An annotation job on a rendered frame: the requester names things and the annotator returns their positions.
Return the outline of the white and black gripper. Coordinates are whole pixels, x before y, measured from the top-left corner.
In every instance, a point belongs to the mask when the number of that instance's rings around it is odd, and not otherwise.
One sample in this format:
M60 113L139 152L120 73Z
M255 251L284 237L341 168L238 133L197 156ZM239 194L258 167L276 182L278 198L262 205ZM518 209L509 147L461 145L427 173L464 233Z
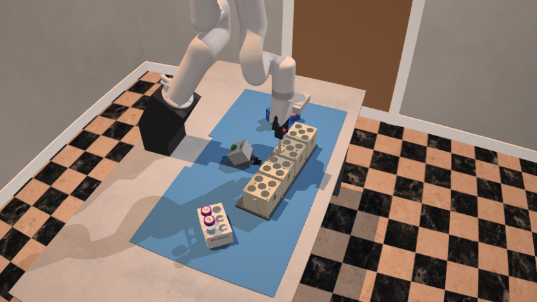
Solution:
M280 101L272 96L270 104L269 123L273 123L272 130L274 130L274 137L283 139L283 127L289 131L289 117L292 115L292 103L286 101ZM278 127L279 125L280 127Z

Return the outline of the blue bench mat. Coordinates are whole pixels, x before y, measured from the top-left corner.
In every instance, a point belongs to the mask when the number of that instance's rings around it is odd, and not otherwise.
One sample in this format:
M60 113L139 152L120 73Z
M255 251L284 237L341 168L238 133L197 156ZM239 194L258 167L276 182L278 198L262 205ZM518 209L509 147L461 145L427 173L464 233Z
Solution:
M306 222L347 111L308 103L304 125L318 147L269 221L235 205L277 147L266 119L272 94L244 89L208 135L191 167L177 175L129 242L235 285L274 297ZM258 157L250 168L228 165L231 144L247 140ZM197 209L222 203L233 243L208 249Z

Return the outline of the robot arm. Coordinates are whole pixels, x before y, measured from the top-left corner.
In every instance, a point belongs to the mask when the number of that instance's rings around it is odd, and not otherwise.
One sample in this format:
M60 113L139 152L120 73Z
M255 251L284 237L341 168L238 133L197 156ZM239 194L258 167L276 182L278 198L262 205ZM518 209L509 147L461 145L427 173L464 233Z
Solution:
M235 4L240 27L239 61L245 81L259 86L272 75L273 98L294 104L292 113L300 115L310 95L294 92L295 60L263 51L267 31L264 0L235 0ZM163 99L180 109L192 104L195 89L230 40L227 0L190 0L190 15L193 27L201 33L189 44L173 78L160 77Z

